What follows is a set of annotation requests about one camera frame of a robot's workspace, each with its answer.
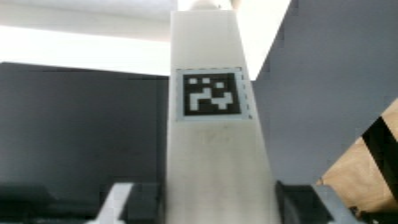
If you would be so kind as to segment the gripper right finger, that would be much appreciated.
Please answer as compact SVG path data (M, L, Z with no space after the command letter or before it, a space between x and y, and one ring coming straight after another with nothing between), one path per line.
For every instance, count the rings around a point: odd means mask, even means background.
M282 224L362 224L326 185L275 183Z

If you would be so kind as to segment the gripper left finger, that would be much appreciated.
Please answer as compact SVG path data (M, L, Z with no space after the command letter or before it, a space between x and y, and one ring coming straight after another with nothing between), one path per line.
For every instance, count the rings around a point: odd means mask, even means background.
M101 208L86 224L127 224L156 217L158 184L117 182L106 193Z

